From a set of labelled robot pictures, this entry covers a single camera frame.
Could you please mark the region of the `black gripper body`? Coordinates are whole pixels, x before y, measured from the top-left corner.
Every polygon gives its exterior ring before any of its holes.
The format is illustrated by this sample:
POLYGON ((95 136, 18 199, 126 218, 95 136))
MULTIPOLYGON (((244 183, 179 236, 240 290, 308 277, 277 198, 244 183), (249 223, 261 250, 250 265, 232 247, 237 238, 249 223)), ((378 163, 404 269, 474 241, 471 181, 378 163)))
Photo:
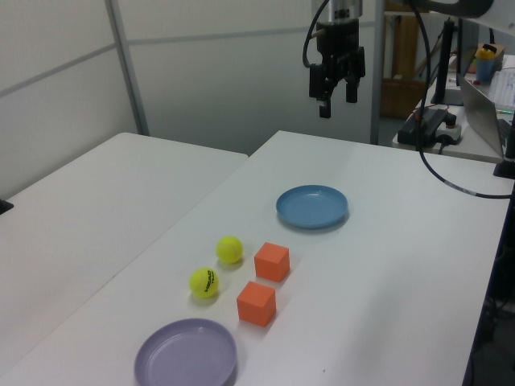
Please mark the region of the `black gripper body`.
POLYGON ((344 23, 317 22, 315 30, 317 51, 323 56, 343 56, 359 47, 359 21, 350 19, 344 23))

